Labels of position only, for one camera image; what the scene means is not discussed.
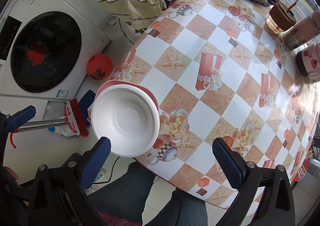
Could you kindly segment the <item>person's left hand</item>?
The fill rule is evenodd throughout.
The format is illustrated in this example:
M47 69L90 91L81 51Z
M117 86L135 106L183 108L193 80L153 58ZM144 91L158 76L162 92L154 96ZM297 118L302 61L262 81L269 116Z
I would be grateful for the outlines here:
M3 168L5 170L5 173L9 179L9 181L15 185L18 185L18 182L17 182L19 180L18 175L10 167L5 166Z

